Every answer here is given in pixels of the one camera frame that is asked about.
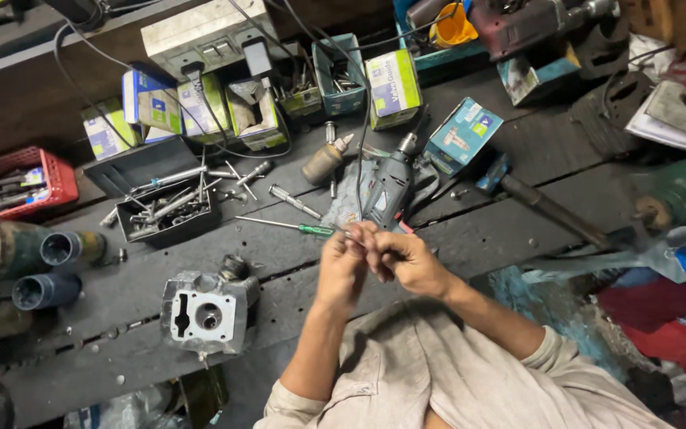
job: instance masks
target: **beige shirt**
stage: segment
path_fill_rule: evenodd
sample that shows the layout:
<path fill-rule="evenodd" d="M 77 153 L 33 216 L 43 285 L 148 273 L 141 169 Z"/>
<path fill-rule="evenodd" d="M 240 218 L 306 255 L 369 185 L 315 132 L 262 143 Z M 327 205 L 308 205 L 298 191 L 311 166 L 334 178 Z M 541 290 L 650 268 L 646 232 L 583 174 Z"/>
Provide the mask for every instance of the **beige shirt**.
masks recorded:
<path fill-rule="evenodd" d="M 672 428 L 552 328 L 520 361 L 454 319 L 413 299 L 350 322 L 330 401 L 277 381 L 254 429 L 419 429 L 428 404 L 456 429 Z"/>

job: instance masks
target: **hammer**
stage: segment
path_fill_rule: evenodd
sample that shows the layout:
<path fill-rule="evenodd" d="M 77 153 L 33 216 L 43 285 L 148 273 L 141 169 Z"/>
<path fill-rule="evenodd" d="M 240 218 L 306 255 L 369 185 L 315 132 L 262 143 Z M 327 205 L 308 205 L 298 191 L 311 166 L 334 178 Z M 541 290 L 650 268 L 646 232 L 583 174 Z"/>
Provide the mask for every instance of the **hammer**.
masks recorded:
<path fill-rule="evenodd" d="M 508 174 L 509 170 L 510 159 L 507 153 L 502 153 L 492 163 L 489 171 L 476 182 L 476 188 L 487 195 L 491 195 L 496 190 L 497 185 L 500 185 L 513 198 L 531 207 L 566 230 L 594 244 L 599 250 L 610 248 L 605 234 L 596 229 L 594 225 L 579 218 L 572 211 L 562 207 L 533 186 L 526 185 L 520 180 L 515 179 L 512 175 Z M 451 198 L 459 200 L 468 191 L 469 189 L 453 191 Z"/>

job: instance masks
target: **shirt sleeve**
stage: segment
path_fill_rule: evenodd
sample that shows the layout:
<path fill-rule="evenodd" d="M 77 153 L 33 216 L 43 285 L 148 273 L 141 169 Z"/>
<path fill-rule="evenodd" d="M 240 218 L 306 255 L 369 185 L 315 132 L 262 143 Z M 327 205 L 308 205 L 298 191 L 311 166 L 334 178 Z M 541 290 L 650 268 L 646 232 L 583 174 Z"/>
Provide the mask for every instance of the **shirt sleeve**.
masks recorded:
<path fill-rule="evenodd" d="M 595 365 L 590 357 L 579 353 L 576 341 L 558 335 L 549 326 L 544 328 L 547 331 L 544 341 L 534 354 L 521 361 L 523 365 L 547 374 L 563 388 L 573 388 L 629 402 L 649 412 L 626 386 Z"/>
<path fill-rule="evenodd" d="M 253 429 L 304 427 L 322 412 L 325 405 L 325 401 L 315 401 L 292 393 L 277 380 L 264 407 L 264 418 L 256 422 Z"/>

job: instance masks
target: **red crate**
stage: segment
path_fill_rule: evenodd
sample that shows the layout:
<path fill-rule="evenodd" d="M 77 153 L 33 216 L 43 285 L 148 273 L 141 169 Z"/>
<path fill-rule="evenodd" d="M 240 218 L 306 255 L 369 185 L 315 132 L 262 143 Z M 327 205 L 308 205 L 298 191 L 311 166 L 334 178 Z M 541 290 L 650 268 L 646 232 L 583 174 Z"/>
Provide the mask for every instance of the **red crate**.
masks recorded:
<path fill-rule="evenodd" d="M 44 169 L 44 180 L 49 194 L 45 199 L 0 211 L 0 219 L 15 220 L 39 209 L 65 204 L 79 197 L 79 187 L 75 184 L 73 167 L 52 153 L 35 146 L 2 155 L 0 157 L 0 176 L 19 167 L 35 167 L 39 163 Z"/>

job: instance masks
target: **person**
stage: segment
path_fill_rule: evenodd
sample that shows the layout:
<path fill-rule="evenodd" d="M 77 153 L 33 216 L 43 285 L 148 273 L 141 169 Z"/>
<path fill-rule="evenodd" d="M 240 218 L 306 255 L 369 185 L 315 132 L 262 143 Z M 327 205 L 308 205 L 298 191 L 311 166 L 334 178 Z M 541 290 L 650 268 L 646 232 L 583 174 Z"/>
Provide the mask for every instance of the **person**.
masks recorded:
<path fill-rule="evenodd" d="M 315 301 L 255 429 L 671 427 L 575 342 L 468 286 L 416 235 L 347 229 L 322 249 Z M 421 297 L 348 321 L 368 271 Z"/>

